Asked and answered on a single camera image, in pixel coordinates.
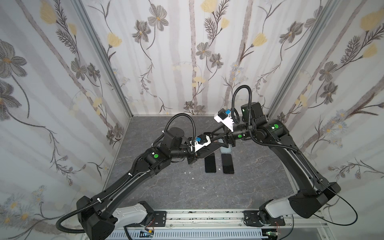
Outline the light blue phone case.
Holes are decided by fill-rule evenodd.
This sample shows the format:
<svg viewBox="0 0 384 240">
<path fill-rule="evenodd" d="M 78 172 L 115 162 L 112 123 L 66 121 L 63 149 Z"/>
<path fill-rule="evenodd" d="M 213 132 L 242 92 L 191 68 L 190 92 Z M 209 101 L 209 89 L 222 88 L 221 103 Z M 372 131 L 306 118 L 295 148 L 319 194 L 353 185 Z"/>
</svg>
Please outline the light blue phone case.
<svg viewBox="0 0 384 240">
<path fill-rule="evenodd" d="M 220 151 L 221 151 L 222 154 L 231 154 L 232 153 L 232 148 L 230 146 L 228 148 L 220 147 Z"/>
</svg>

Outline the black phone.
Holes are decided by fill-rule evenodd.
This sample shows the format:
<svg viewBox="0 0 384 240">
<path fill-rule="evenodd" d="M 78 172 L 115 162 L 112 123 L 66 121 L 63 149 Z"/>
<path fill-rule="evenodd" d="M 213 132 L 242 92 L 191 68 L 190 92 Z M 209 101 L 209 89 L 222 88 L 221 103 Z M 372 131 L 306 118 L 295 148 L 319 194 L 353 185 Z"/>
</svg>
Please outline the black phone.
<svg viewBox="0 0 384 240">
<path fill-rule="evenodd" d="M 216 158 L 215 154 L 212 153 L 209 156 L 205 157 L 205 172 L 206 173 L 216 173 Z"/>
</svg>

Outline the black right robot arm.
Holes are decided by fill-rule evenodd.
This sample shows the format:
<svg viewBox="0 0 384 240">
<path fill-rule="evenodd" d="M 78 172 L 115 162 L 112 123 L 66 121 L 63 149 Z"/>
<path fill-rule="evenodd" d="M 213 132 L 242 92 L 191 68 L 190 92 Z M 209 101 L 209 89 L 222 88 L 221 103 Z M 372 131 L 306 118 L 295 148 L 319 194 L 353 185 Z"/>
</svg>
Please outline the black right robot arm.
<svg viewBox="0 0 384 240">
<path fill-rule="evenodd" d="M 221 123 L 222 133 L 214 130 L 201 135 L 195 143 L 196 156 L 205 158 L 228 145 L 235 146 L 237 140 L 248 141 L 268 147 L 282 161 L 296 181 L 298 192 L 270 200 L 259 208 L 259 219 L 266 223 L 283 215 L 297 214 L 308 219 L 329 200 L 337 196 L 341 187 L 329 182 L 303 155 L 288 129 L 279 120 L 269 121 L 263 114 L 260 103 L 245 104 L 241 107 L 243 123 L 235 124 L 231 110 L 220 110 L 214 119 Z"/>
</svg>

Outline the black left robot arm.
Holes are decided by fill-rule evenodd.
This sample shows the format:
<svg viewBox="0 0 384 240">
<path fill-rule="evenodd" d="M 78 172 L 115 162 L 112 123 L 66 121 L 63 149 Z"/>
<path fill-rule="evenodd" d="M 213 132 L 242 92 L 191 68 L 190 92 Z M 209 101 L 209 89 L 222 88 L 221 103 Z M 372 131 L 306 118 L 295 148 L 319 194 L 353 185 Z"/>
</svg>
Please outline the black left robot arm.
<svg viewBox="0 0 384 240">
<path fill-rule="evenodd" d="M 232 131 L 222 128 L 221 133 L 215 130 L 189 138 L 185 137 L 182 129 L 169 128 L 152 147 L 134 160 L 131 169 L 115 183 L 91 198 L 81 198 L 77 202 L 77 216 L 89 239 L 105 240 L 119 227 L 151 225 L 155 214 L 147 202 L 138 202 L 127 212 L 122 212 L 119 205 L 143 182 L 153 178 L 176 159 L 186 159 L 188 164 L 193 164 L 221 146 L 228 146 Z"/>
</svg>

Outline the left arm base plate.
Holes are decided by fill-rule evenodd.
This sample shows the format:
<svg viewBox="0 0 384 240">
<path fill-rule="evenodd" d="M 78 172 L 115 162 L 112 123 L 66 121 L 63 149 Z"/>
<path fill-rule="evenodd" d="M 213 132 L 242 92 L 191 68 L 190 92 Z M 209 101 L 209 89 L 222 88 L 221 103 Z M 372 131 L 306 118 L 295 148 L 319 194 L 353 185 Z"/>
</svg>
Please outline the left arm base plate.
<svg viewBox="0 0 384 240">
<path fill-rule="evenodd" d="M 166 219 L 167 219 L 167 212 L 166 211 L 155 211 L 153 214 L 153 220 L 149 227 L 165 227 L 166 226 Z"/>
</svg>

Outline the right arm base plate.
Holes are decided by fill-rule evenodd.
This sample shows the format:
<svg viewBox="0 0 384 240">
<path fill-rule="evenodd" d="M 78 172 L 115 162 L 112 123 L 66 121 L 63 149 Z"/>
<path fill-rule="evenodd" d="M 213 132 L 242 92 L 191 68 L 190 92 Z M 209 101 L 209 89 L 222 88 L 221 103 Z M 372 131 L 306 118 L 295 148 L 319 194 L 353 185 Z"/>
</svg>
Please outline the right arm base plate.
<svg viewBox="0 0 384 240">
<path fill-rule="evenodd" d="M 244 224 L 247 227 L 262 227 L 263 224 L 260 222 L 259 211 L 243 211 Z"/>
</svg>

